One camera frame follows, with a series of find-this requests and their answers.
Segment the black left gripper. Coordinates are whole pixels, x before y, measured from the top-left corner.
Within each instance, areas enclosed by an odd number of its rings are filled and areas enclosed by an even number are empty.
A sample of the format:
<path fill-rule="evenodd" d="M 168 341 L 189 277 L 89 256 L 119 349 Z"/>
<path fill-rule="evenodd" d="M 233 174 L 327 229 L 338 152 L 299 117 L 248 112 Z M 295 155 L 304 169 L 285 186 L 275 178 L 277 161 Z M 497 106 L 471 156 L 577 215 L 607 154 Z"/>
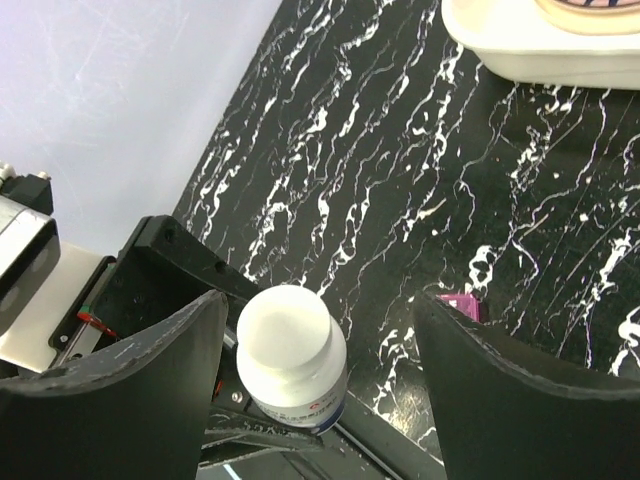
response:
<path fill-rule="evenodd" d="M 145 217 L 124 247 L 135 269 L 124 275 L 124 333 L 137 333 L 169 317 L 209 290 L 226 295 L 227 328 L 235 333 L 242 308 L 260 292 L 226 260 L 202 244 L 174 217 Z M 112 256 L 65 254 L 47 287 L 49 368 L 93 353 L 100 340 L 117 340 L 111 327 L 91 313 L 97 294 L 116 264 Z"/>

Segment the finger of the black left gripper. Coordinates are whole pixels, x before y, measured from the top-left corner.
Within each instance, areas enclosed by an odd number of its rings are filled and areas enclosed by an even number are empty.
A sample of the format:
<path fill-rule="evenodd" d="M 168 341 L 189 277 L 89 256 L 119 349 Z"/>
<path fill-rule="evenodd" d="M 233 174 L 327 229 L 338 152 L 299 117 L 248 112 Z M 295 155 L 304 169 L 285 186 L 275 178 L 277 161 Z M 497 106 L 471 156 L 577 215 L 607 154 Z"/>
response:
<path fill-rule="evenodd" d="M 201 445 L 200 465 L 224 465 L 271 453 L 324 449 L 321 437 L 278 423 L 250 407 L 248 412 L 212 402 Z"/>

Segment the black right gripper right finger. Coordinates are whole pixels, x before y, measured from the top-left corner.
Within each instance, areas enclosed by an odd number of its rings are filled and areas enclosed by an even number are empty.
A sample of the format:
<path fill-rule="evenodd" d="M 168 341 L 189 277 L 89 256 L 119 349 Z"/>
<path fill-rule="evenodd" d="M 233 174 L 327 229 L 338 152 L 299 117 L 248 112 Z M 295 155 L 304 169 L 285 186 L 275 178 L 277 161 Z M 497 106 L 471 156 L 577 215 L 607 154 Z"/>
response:
<path fill-rule="evenodd" d="M 558 359 L 430 294 L 412 318 L 448 478 L 638 478 L 638 381 Z"/>

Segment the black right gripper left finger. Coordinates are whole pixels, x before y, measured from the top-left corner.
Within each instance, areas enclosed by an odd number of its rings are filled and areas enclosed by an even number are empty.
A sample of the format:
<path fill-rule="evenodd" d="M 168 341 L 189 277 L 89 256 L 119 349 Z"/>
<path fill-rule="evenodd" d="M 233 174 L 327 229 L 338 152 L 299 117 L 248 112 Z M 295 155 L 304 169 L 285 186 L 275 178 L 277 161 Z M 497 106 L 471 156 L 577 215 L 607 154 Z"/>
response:
<path fill-rule="evenodd" d="M 84 358 L 2 380 L 2 478 L 195 478 L 227 312 L 210 291 Z"/>

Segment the white pill bottle blue label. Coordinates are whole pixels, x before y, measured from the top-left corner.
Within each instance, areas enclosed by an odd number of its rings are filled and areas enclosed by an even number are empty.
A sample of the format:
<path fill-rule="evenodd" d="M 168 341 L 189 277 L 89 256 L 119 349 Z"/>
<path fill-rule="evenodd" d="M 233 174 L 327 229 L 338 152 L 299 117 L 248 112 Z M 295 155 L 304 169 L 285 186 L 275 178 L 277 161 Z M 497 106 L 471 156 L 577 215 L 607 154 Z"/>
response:
<path fill-rule="evenodd" d="M 317 435 L 339 420 L 346 340 L 316 293 L 296 285 L 258 293 L 241 311 L 236 336 L 240 380 L 265 415 Z"/>

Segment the pink weekly pill organizer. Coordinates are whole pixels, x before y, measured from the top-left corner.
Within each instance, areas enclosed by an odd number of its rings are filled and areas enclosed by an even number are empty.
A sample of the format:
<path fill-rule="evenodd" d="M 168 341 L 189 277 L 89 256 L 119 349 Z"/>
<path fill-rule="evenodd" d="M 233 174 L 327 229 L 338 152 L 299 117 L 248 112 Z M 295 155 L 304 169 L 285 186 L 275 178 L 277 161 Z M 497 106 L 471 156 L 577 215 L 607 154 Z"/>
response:
<path fill-rule="evenodd" d="M 487 308 L 473 294 L 438 294 L 437 297 L 477 323 L 484 323 L 486 320 Z"/>

